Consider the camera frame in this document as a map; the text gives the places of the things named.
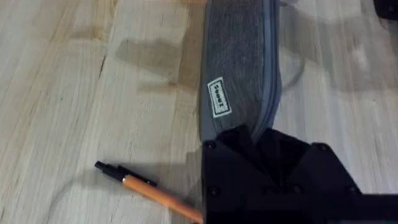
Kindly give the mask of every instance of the black plastic part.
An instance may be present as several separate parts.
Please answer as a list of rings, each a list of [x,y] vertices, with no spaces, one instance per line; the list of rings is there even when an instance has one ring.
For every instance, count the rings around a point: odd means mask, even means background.
[[[140,179],[143,182],[145,182],[145,183],[147,183],[147,184],[149,184],[149,185],[151,185],[153,187],[157,186],[156,182],[154,182],[152,180],[149,180],[149,179],[147,179],[147,178],[145,178],[145,177],[143,177],[143,176],[141,176],[141,175],[139,175],[137,173],[134,173],[133,171],[131,171],[131,170],[129,170],[129,169],[123,167],[123,166],[115,167],[115,166],[112,166],[111,164],[105,164],[105,163],[102,163],[100,161],[97,161],[95,163],[95,167],[97,167],[100,170],[102,170],[102,172],[104,174],[106,174],[106,175],[108,175],[108,176],[110,176],[110,177],[112,177],[112,178],[114,178],[114,179],[116,179],[116,180],[118,180],[120,182],[123,181],[123,178],[125,178],[125,176],[131,175],[131,176],[133,176],[133,177],[135,177],[137,179]]]
[[[215,143],[203,146],[206,224],[398,220],[398,195],[362,194],[327,144],[268,129],[254,145],[244,126]]]
[[[383,19],[398,20],[397,0],[374,0],[374,7],[379,17]]]

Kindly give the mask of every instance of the black pen tip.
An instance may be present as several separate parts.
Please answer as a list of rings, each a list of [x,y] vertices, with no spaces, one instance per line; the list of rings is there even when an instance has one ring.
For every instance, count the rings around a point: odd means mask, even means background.
[[[100,170],[104,170],[104,168],[106,167],[106,164],[105,164],[105,163],[102,163],[102,162],[100,162],[100,161],[97,161],[97,162],[95,163],[95,167],[99,168]]]

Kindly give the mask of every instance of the wooden floor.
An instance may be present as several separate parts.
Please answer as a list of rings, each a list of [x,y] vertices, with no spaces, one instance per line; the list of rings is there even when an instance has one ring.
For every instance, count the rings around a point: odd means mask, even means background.
[[[286,0],[275,128],[398,192],[398,25],[372,0]],[[0,1],[0,223],[188,223],[94,168],[122,163],[200,208],[204,4]]]

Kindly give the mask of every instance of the gray felt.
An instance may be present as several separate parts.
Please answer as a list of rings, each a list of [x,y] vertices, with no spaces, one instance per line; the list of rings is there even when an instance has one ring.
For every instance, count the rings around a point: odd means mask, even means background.
[[[280,98],[277,0],[212,0],[206,7],[201,140],[240,124],[253,140],[272,126]],[[213,118],[207,83],[223,77],[232,113]]]

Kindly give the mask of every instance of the wood grain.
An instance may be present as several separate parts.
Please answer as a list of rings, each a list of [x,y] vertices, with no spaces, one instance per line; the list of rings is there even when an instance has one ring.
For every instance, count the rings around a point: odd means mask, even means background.
[[[199,1],[0,2],[0,223],[188,223],[94,170],[117,162],[200,208]],[[287,1],[275,128],[398,192],[398,27],[371,0]]]

